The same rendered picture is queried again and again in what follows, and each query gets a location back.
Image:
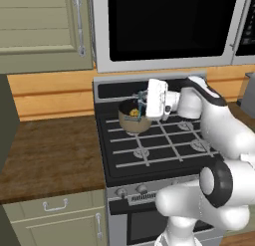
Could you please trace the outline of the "beige cooking pot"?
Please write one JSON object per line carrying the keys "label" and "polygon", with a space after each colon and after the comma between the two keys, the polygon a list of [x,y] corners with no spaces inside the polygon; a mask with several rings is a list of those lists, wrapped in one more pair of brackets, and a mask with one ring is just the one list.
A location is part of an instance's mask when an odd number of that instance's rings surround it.
{"label": "beige cooking pot", "polygon": [[119,105],[119,122],[121,127],[131,133],[142,133],[151,126],[151,121],[145,117],[145,110],[142,111],[141,120],[137,117],[131,117],[129,112],[132,109],[138,109],[137,99],[124,100]]}

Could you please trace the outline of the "dark olive tall cabinet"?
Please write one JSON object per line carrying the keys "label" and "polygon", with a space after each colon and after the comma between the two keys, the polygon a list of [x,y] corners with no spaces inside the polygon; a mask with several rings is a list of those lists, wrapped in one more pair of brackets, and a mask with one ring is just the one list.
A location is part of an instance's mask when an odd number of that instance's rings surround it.
{"label": "dark olive tall cabinet", "polygon": [[[7,76],[0,74],[0,179],[19,122]],[[7,185],[0,181],[0,246],[20,246],[1,200],[6,191]]]}

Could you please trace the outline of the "black and steel stove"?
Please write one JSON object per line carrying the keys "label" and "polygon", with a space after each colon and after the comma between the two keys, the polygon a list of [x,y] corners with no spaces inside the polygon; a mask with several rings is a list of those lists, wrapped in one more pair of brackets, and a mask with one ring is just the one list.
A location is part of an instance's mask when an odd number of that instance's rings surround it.
{"label": "black and steel stove", "polygon": [[[129,205],[154,203],[156,193],[169,185],[199,177],[202,167],[222,156],[204,141],[200,121],[171,113],[142,133],[126,132],[119,122],[119,104],[147,89],[149,75],[95,77],[94,107],[109,203],[126,199]],[[147,194],[137,188],[144,184]],[[125,198],[117,190],[127,191]]]}

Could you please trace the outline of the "steel oven door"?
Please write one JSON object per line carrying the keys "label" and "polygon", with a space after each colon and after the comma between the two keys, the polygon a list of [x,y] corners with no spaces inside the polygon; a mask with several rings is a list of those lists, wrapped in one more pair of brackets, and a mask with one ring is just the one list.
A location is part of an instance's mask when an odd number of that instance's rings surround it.
{"label": "steel oven door", "polygon": [[126,199],[109,203],[110,246],[153,246],[167,225],[153,202],[129,205]]}

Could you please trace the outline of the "grey toaster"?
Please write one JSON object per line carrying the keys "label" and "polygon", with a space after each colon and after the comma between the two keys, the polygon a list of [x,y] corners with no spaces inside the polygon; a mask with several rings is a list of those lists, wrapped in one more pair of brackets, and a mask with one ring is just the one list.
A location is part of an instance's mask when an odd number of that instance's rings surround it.
{"label": "grey toaster", "polygon": [[241,110],[252,119],[255,119],[255,72],[246,73],[244,94],[241,101]]}

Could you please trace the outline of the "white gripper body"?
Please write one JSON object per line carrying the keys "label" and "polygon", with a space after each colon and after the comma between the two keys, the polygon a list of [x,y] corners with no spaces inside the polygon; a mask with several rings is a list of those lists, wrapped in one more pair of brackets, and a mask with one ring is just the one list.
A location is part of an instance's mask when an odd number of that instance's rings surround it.
{"label": "white gripper body", "polygon": [[158,79],[148,81],[145,116],[151,120],[160,120],[164,114],[165,93],[168,84]]}

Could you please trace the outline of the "olive green drawer front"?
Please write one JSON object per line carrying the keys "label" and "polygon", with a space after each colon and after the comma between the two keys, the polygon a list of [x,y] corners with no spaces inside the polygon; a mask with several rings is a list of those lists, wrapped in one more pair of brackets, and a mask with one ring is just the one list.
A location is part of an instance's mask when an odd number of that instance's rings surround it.
{"label": "olive green drawer front", "polygon": [[[45,212],[42,203],[47,201],[51,206],[61,206],[63,199],[68,198],[69,204],[66,209],[56,212]],[[29,218],[62,214],[78,210],[86,210],[105,205],[105,191],[103,189],[60,195],[36,200],[21,201],[4,204],[11,221],[18,221]]]}

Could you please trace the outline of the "steel microwave oven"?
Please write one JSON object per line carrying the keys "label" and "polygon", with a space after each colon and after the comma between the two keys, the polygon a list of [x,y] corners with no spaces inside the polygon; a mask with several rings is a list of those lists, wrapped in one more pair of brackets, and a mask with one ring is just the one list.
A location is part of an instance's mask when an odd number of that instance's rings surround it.
{"label": "steel microwave oven", "polygon": [[251,0],[236,52],[239,0],[91,0],[100,73],[255,64]]}

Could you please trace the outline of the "olive green base cupboard door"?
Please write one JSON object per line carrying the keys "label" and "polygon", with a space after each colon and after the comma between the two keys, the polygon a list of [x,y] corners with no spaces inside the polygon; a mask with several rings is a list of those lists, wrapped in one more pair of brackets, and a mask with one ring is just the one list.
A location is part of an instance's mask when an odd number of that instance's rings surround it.
{"label": "olive green base cupboard door", "polygon": [[108,246],[105,217],[102,214],[103,239],[97,236],[96,213],[99,210],[16,221],[13,229],[21,246]]}

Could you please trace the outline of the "teal spatula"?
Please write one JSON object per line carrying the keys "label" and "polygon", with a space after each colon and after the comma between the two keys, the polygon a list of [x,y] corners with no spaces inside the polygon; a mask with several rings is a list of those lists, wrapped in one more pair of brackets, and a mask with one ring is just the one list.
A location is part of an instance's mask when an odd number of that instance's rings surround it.
{"label": "teal spatula", "polygon": [[147,91],[139,91],[134,96],[137,98],[137,105],[138,105],[137,120],[140,121],[142,117],[142,111],[146,109]]}

